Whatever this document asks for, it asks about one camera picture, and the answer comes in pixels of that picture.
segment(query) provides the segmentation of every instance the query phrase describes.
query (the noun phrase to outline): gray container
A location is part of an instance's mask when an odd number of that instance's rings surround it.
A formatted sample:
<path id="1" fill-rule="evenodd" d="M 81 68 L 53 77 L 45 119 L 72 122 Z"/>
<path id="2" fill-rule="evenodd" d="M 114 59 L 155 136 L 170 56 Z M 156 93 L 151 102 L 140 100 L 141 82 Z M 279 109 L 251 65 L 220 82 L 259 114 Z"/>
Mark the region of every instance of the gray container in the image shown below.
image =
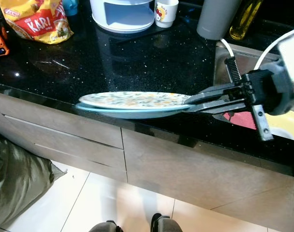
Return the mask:
<path id="1" fill-rule="evenodd" d="M 205 0 L 197 32 L 209 40 L 222 39 L 242 0 Z"/>

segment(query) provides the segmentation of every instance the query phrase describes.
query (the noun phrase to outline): sink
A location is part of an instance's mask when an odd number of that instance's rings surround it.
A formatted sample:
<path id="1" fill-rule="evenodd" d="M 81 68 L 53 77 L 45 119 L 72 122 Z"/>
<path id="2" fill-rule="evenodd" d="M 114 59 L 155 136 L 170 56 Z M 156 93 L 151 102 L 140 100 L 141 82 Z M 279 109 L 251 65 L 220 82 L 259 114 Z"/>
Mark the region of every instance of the sink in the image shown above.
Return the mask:
<path id="1" fill-rule="evenodd" d="M 236 63 L 241 75 L 253 70 L 260 55 L 263 53 L 259 50 L 242 47 L 238 45 L 230 44 L 230 46 L 234 51 Z M 275 61 L 279 57 L 279 55 L 267 54 L 263 63 Z M 222 45 L 222 43 L 218 42 L 215 51 L 215 68 L 213 77 L 213 85 L 215 86 L 231 82 L 226 70 L 226 65 L 224 64 L 226 58 L 229 58 L 229 53 L 227 49 Z"/>

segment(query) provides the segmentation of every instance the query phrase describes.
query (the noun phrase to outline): black countertop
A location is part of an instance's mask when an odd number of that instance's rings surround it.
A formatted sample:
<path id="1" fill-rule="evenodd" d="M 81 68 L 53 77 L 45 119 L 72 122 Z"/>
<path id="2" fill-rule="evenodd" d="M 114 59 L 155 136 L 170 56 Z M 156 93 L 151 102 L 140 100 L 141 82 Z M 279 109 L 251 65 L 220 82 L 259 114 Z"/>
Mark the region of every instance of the black countertop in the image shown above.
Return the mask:
<path id="1" fill-rule="evenodd" d="M 254 130 L 210 115 L 122 120 L 75 110 L 78 99 L 90 93 L 193 95 L 213 83 L 215 42 L 197 35 L 197 21 L 184 16 L 187 6 L 180 6 L 180 17 L 169 29 L 152 25 L 145 32 L 120 35 L 99 28 L 89 4 L 81 1 L 80 13 L 69 17 L 75 34 L 63 43 L 46 45 L 11 36 L 11 53 L 0 58 L 0 92 L 151 136 L 162 131 L 156 136 L 167 140 L 178 135 L 182 145 L 203 141 L 294 168 L 294 141 L 275 136 L 261 142 Z M 266 45 L 274 39 L 267 38 Z M 246 43 L 253 47 L 251 40 Z"/>

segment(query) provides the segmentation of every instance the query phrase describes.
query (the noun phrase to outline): yellow snack bag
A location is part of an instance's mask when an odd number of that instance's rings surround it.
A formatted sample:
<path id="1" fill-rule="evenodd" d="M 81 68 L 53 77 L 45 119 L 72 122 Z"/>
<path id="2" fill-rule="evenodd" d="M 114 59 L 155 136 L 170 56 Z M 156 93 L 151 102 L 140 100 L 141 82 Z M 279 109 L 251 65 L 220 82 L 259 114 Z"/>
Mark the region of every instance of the yellow snack bag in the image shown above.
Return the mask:
<path id="1" fill-rule="evenodd" d="M 21 38 L 57 44 L 73 34 L 62 0 L 0 0 L 0 7 Z"/>

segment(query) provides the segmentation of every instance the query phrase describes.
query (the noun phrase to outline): plastic sack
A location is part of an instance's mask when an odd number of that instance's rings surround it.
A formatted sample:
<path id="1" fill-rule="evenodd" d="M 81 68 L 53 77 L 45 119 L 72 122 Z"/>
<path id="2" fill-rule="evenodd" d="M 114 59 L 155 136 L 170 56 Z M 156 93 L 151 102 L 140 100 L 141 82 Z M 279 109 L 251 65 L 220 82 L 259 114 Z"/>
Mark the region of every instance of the plastic sack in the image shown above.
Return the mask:
<path id="1" fill-rule="evenodd" d="M 62 175 L 50 160 L 0 136 L 0 225 L 35 203 Z"/>
<path id="2" fill-rule="evenodd" d="M 0 0 L 0 7 L 21 38 L 57 44 L 73 34 L 62 0 Z"/>

